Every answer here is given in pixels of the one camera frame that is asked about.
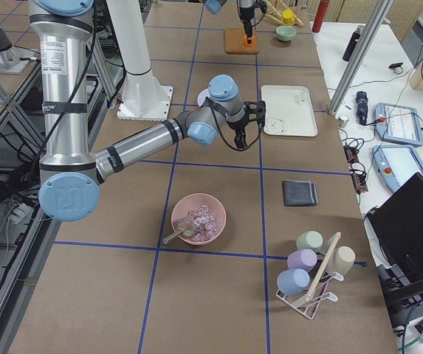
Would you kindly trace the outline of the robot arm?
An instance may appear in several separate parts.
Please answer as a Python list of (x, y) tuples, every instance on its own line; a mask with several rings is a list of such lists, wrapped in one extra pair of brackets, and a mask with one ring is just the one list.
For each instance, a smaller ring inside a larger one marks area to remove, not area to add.
[(250, 104), (226, 74), (214, 77), (199, 111), (164, 119), (93, 153), (88, 143), (85, 75), (94, 51), (93, 1), (31, 1), (30, 24), (41, 45), (46, 140), (40, 153), (42, 210), (57, 221), (77, 221), (96, 208), (99, 186), (112, 174), (164, 148), (192, 139), (210, 145), (223, 125), (244, 145)]
[[(221, 0), (206, 0), (204, 5), (212, 14), (217, 14), (227, 1)], [(252, 20), (255, 17), (255, 2), (251, 0), (237, 0), (238, 17), (244, 28), (244, 37), (247, 44), (252, 43), (253, 30)]]

